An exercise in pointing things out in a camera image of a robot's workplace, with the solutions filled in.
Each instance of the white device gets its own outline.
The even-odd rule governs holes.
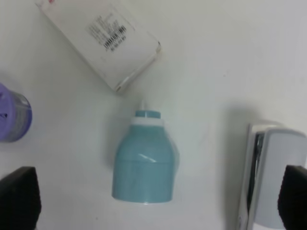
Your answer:
[[[305,166],[306,135],[275,122],[250,124],[237,230],[284,230],[277,209],[287,165]]]
[[[35,0],[40,10],[116,92],[156,57],[158,40],[116,0]]]

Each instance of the black object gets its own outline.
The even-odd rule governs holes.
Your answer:
[[[34,230],[41,212],[34,167],[22,167],[0,181],[0,229]]]
[[[278,211],[287,230],[307,230],[307,170],[287,166],[278,198]]]

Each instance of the purple container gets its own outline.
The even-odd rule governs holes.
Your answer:
[[[0,83],[0,142],[19,140],[31,122],[32,109],[28,100]]]

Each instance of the plastic bottle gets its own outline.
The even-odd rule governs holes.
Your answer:
[[[172,199],[174,177],[175,153],[161,114],[136,111],[116,154],[112,196],[130,202],[167,202]]]
[[[0,83],[0,142],[19,140],[27,133],[31,122],[28,100]]]

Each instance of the barcode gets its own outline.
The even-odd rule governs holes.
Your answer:
[[[112,52],[126,39],[126,27],[119,25],[115,19],[111,23],[110,18],[113,14],[109,14],[104,20],[98,16],[88,27],[89,34],[102,46],[106,51]]]

